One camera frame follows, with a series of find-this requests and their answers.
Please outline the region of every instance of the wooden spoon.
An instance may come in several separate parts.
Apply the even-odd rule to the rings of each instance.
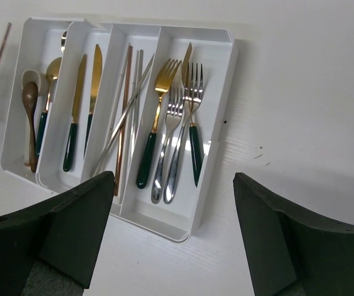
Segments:
[[[30,152],[29,163],[30,170],[36,172],[38,158],[36,156],[36,134],[35,134],[35,110],[38,98],[37,84],[34,82],[27,83],[22,89],[22,103],[27,112],[30,125]]]

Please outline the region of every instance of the white table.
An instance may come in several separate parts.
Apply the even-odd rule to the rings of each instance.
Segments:
[[[237,171],[354,224],[354,1],[176,3],[0,0],[0,42],[6,23],[14,24],[0,68],[0,153],[27,17],[58,12],[239,23],[229,24],[243,41],[202,227],[186,244],[173,245],[110,218],[86,295],[253,295],[233,197]],[[0,215],[47,197],[0,167]]]

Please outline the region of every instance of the dark green handle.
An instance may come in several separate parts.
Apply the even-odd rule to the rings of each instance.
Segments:
[[[147,139],[146,148],[144,149],[144,153],[142,154],[138,178],[136,179],[136,185],[140,189],[144,189],[148,182],[156,139],[157,134],[150,133]]]
[[[88,143],[89,131],[91,130],[92,117],[93,117],[93,114],[90,113],[88,115],[88,124],[86,125],[86,137],[85,137],[84,155],[85,155],[85,152],[86,152],[86,144]]]
[[[76,123],[72,123],[72,125],[70,125],[70,132],[68,134],[64,158],[64,171],[70,171],[73,166],[74,151],[76,149],[77,127],[78,125]]]
[[[39,130],[37,132],[36,156],[40,156],[41,143],[43,143],[44,130],[46,129],[48,112],[43,112],[40,117]]]
[[[202,154],[199,144],[199,133],[196,126],[189,127],[189,139],[191,142],[192,167],[194,168],[195,185],[199,182],[200,171],[202,170]]]

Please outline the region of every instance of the white plastic tray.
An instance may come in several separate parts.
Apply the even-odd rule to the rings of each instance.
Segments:
[[[24,70],[34,68],[44,73],[53,59],[62,56],[60,37],[66,30],[68,33],[65,51],[54,101],[48,114],[37,172],[32,173],[23,165],[27,116],[22,105],[20,80]],[[162,201],[154,205],[150,198],[150,187],[165,136],[164,111],[166,104],[162,106],[163,112],[159,120],[152,171],[145,189],[136,187],[136,177],[156,112],[158,98],[154,89],[155,79],[168,58],[181,60],[184,58],[189,42],[192,42],[194,48],[191,62],[202,63],[204,70],[203,103],[194,116],[204,145],[205,155],[202,172],[198,187],[195,187],[191,146],[189,137],[187,137],[184,140],[185,149],[180,158],[175,199],[169,205]],[[93,55],[96,44],[99,44],[102,50],[103,74],[84,158]],[[117,92],[118,78],[128,44],[133,46],[133,65],[136,51],[144,50],[143,70],[152,55],[155,54],[155,56],[153,67],[141,91],[137,144],[133,151],[131,166],[127,170],[126,186],[121,191],[123,196],[114,198],[111,214],[170,241],[182,243],[199,227],[214,169],[218,150],[218,135],[237,60],[237,47],[228,30],[128,23],[102,23],[101,27],[97,28],[83,19],[29,18],[23,27],[1,165],[6,172],[56,193],[69,190],[89,179],[105,146],[113,100]],[[88,55],[88,63],[78,122],[77,149],[73,168],[69,172],[64,172],[62,164],[72,120],[70,114],[75,92],[76,73],[84,53]],[[181,83],[180,80],[177,76],[176,85]],[[35,124],[38,123],[44,104],[45,97],[39,98]],[[117,119],[120,114],[121,104],[118,105]],[[179,128],[176,129],[171,142],[172,147],[167,152],[167,164],[170,162],[178,132]],[[106,170],[115,171],[116,146],[114,145],[110,153],[105,165]]]

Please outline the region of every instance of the knife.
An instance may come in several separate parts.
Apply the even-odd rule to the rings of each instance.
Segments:
[[[86,68],[86,54],[84,54],[80,68],[78,70],[76,93],[74,95],[72,117],[73,121],[70,125],[70,132],[68,134],[66,152],[64,158],[64,171],[70,171],[73,166],[74,152],[76,148],[77,128],[78,128],[78,114],[80,113],[81,97],[83,94],[84,76]]]
[[[99,85],[100,85],[101,76],[102,76],[102,66],[103,66],[102,51],[101,51],[100,46],[97,44],[96,48],[95,48],[95,58],[94,58],[94,62],[93,62],[91,103],[89,104],[89,115],[88,115],[88,124],[86,127],[84,155],[85,155],[85,151],[86,151],[86,145],[88,143],[89,131],[91,130],[92,117],[93,117],[93,112],[95,110],[97,93],[99,92]]]

